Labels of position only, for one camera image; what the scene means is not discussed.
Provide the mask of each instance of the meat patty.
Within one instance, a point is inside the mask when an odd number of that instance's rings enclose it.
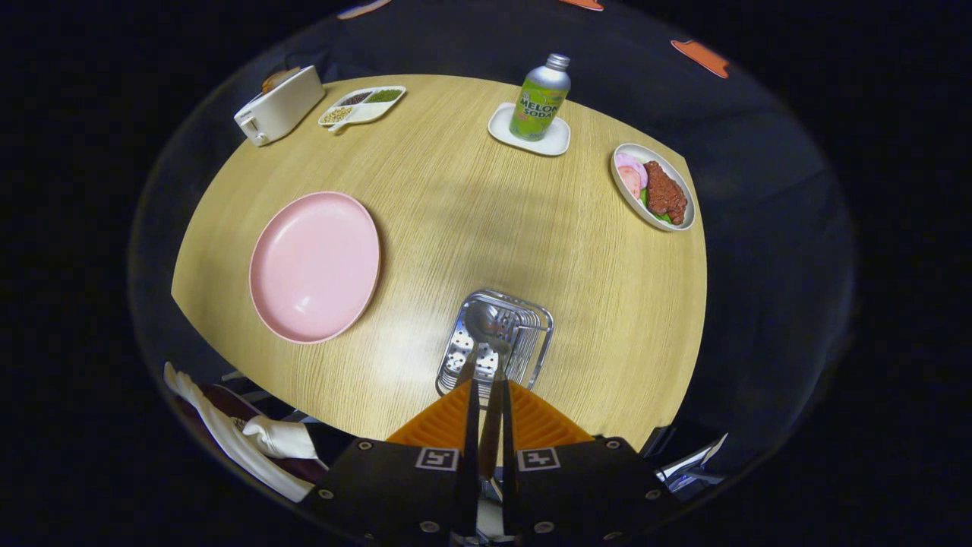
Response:
[[[658,162],[644,164],[644,170],[648,171],[648,210],[659,216],[668,213],[672,224],[681,225],[688,205],[685,193]]]

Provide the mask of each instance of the seed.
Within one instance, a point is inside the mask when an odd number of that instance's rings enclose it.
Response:
[[[365,97],[371,94],[371,91],[365,91],[364,93],[358,93],[357,95],[351,95],[348,98],[341,101],[341,104],[337,106],[347,106],[349,104],[358,104],[359,102],[365,100]]]
[[[333,124],[334,122],[340,122],[347,117],[348,114],[353,110],[350,106],[345,106],[344,108],[338,108],[336,110],[331,110],[324,117],[325,124]]]
[[[401,95],[401,90],[376,91],[365,102],[389,102],[399,98],[399,95]]]

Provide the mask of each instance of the white toaster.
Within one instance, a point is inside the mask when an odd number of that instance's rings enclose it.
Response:
[[[324,98],[314,65],[301,69],[273,91],[259,94],[233,116],[250,142],[263,146],[287,135]]]

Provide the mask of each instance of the wooden table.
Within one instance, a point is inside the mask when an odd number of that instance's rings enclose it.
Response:
[[[383,119],[342,134],[317,125],[347,92],[408,88]],[[706,308],[701,214],[691,230],[648,226],[621,198],[610,154],[658,151],[694,186],[685,160],[613,118],[567,102],[570,150],[537,156],[486,130],[518,89],[452,76],[325,85],[284,139],[244,142],[196,209],[172,296],[199,333],[255,383],[355,435],[384,439],[432,403],[459,304],[490,288],[546,307],[556,330],[534,392],[591,434],[636,449],[671,423],[695,365]],[[277,338],[250,300],[260,231],[290,201],[335,190],[378,226],[382,266],[361,319],[334,340]]]

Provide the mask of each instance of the melon soda can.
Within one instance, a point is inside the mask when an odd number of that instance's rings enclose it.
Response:
[[[527,74],[509,121],[509,132],[523,140],[543,138],[571,90],[571,77],[565,72],[570,63],[570,57],[550,54],[546,64]]]

